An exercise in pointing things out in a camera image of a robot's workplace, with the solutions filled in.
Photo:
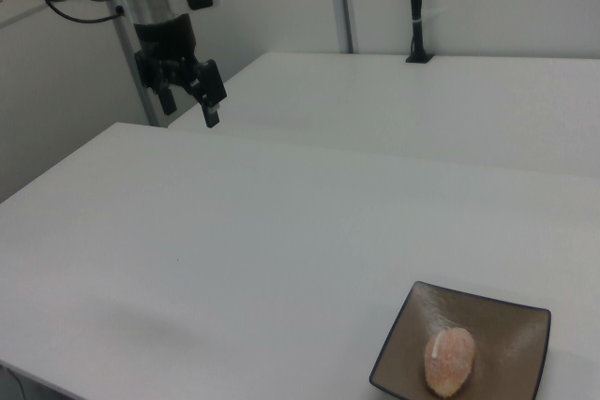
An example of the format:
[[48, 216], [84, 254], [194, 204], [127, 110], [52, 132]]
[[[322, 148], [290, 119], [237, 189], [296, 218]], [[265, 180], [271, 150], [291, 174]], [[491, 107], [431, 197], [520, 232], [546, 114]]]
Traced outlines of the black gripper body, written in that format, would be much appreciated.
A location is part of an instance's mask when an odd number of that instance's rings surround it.
[[135, 54], [142, 84], [154, 92], [170, 84], [190, 85], [198, 60], [188, 14], [158, 24], [135, 24], [141, 49]]

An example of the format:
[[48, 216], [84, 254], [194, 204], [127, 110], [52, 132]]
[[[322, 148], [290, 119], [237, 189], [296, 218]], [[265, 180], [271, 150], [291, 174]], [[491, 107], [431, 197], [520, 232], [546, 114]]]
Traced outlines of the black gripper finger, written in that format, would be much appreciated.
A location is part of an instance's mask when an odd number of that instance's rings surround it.
[[185, 90], [201, 106], [206, 126], [216, 126], [219, 103], [227, 97], [217, 63], [209, 59], [189, 65]]
[[177, 111], [173, 92], [168, 84], [159, 86], [157, 96], [165, 115], [170, 116]]

